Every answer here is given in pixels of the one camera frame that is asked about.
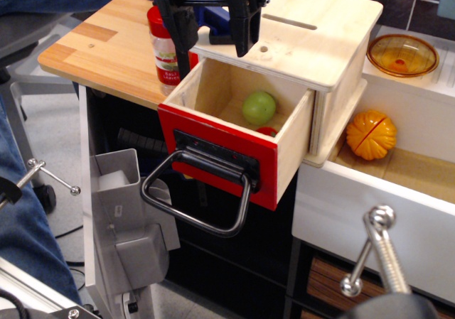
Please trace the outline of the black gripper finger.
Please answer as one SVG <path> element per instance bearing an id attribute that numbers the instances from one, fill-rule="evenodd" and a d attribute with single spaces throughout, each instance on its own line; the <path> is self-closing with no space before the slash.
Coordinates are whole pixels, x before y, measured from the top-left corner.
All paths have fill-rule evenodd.
<path id="1" fill-rule="evenodd" d="M 198 41 L 198 22 L 192 6 L 177 6 L 171 0 L 154 0 L 176 49 L 180 79 L 191 71 L 189 51 Z"/>
<path id="2" fill-rule="evenodd" d="M 262 6 L 257 0 L 229 0 L 230 35 L 237 57 L 245 56 L 259 39 Z"/>

